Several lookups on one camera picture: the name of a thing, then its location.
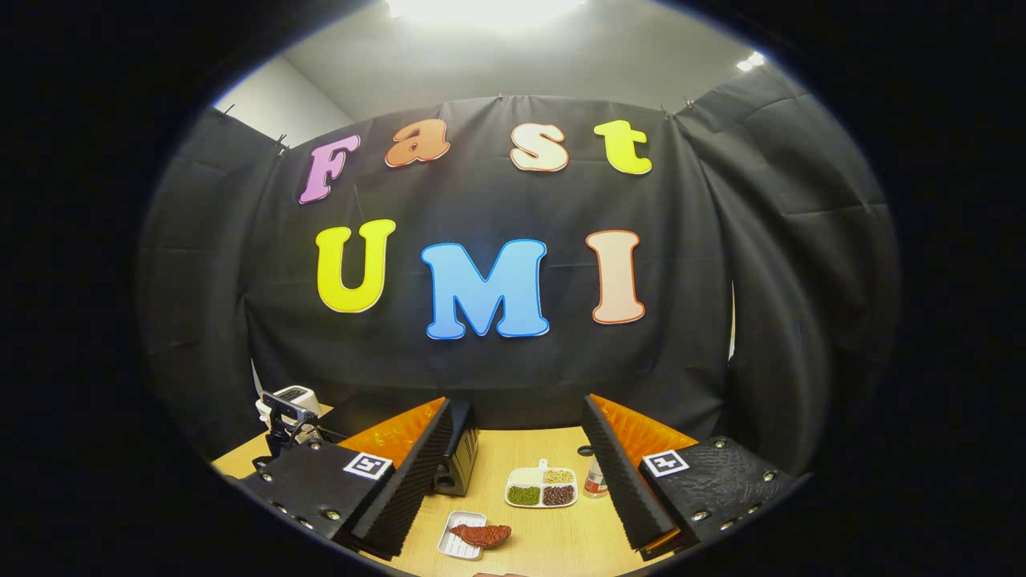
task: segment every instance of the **white ceiling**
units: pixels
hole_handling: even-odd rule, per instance
[[[476,97],[552,94],[676,111],[752,48],[649,0],[588,0],[528,27],[393,18],[373,2],[284,57],[353,121]]]

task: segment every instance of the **wooden table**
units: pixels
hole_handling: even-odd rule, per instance
[[[589,445],[581,427],[527,431],[482,430],[478,456],[466,497],[428,495],[402,547],[390,562],[365,556],[423,577],[471,577],[475,573],[526,577],[605,577],[621,575],[666,559],[642,562],[631,550],[623,525],[608,496],[591,499],[583,493],[577,503],[554,509],[507,505],[503,491],[510,471],[549,466],[574,469],[578,491],[584,487],[591,459],[577,450]],[[243,477],[253,472],[250,461],[267,454],[261,435],[213,462],[224,474]],[[508,525],[513,534],[502,545],[482,551],[476,561],[438,551],[438,539],[452,511],[482,513],[488,525]]]

